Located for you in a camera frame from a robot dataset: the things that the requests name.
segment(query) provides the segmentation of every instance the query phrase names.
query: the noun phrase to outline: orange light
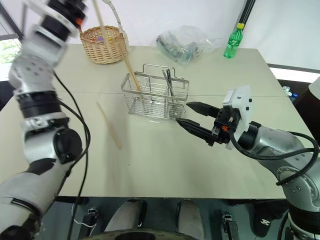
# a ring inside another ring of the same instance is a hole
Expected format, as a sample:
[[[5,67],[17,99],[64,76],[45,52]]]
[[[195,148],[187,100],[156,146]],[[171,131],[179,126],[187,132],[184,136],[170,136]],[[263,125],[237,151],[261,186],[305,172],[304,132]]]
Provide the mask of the orange light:
[[[78,24],[79,26],[81,26],[82,21],[83,21],[83,20],[82,20],[80,17],[78,17],[75,22],[76,22],[76,24]]]
[[[227,126],[222,126],[221,129],[222,129],[222,131],[224,131],[224,132],[228,132],[228,127],[227,127]]]

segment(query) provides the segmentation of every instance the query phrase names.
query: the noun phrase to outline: person's foot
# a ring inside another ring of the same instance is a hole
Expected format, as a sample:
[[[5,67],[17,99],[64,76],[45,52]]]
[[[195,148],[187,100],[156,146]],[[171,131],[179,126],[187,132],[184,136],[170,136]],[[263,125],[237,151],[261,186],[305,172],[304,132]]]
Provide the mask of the person's foot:
[[[177,206],[177,231],[197,240],[205,239],[205,229],[197,205],[183,200]]]
[[[104,231],[141,228],[146,216],[146,210],[147,204],[145,201],[130,199],[117,209]]]

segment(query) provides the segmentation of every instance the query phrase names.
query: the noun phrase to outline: white wall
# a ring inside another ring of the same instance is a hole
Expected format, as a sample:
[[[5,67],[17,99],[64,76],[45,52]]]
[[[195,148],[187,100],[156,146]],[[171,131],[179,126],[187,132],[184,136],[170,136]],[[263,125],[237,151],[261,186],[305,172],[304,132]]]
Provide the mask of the white wall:
[[[242,48],[270,64],[320,70],[320,0],[256,0]]]
[[[21,26],[23,0],[0,0]],[[201,28],[210,38],[228,39],[245,0],[113,0],[112,1],[127,32],[131,45],[150,45],[162,32],[181,25]],[[91,0],[85,0],[87,18],[82,30],[99,25]],[[117,22],[109,7],[98,0],[105,25]],[[26,29],[29,30],[39,17],[28,11]],[[73,38],[70,43],[81,43]]]

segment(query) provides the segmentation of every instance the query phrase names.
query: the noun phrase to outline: stainless steel utensil holder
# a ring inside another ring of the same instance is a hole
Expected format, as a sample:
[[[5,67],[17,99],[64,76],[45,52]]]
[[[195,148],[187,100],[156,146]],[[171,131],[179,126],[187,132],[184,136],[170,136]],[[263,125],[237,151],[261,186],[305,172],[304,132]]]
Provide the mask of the stainless steel utensil holder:
[[[146,74],[146,67],[153,68],[159,75]],[[164,76],[161,76],[162,69],[171,71],[173,96]],[[189,81],[177,77],[174,67],[143,64],[142,72],[136,71],[134,74],[141,91],[138,91],[129,74],[121,84],[129,114],[167,120],[182,117],[188,98]]]

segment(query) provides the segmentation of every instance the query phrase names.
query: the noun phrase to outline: plastic bag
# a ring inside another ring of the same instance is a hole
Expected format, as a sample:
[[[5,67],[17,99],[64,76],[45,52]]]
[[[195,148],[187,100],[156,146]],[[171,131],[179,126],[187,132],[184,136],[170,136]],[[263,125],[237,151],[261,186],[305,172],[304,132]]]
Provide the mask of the plastic bag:
[[[222,41],[221,38],[208,39],[207,35],[195,26],[183,25],[160,34],[155,42],[163,54],[185,65],[201,54],[220,47]]]

